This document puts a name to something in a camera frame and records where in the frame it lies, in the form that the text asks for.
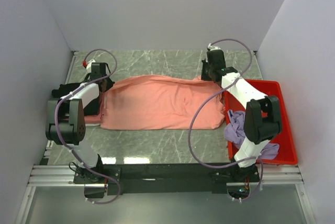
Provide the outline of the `salmon pink t shirt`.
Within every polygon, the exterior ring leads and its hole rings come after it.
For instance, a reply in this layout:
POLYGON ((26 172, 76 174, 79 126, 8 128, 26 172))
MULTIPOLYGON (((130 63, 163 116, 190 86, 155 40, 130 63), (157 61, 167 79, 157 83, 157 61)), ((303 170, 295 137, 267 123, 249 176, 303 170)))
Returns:
POLYGON ((107 130, 216 129, 225 120, 220 87, 162 75, 133 76, 106 93, 101 128, 107 130))

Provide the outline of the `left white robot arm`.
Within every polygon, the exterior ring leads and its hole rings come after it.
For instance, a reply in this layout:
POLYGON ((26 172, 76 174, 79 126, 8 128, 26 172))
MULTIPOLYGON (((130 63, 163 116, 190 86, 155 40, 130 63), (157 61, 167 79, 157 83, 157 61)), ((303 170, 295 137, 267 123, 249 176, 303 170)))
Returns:
POLYGON ((47 103, 46 137, 57 145, 66 146, 77 158, 75 172, 92 183, 99 183, 105 171, 100 155, 85 140, 86 126, 102 122, 105 95, 114 82, 108 77, 89 83, 110 72, 107 63, 92 61, 86 70, 83 81, 61 84, 52 90, 52 98, 47 103))

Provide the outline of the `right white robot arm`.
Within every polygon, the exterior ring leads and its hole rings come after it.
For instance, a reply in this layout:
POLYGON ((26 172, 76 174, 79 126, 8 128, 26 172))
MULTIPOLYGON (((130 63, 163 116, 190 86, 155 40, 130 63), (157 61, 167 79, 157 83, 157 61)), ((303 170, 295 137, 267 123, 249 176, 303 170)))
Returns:
POLYGON ((256 163, 263 148, 282 132, 280 100, 260 92, 248 83, 233 67, 227 67, 224 52, 215 47, 207 51, 202 61, 201 79, 221 82, 245 109, 243 130, 245 138, 233 160, 238 164, 230 168, 230 177, 237 182, 248 176, 248 167, 256 163))

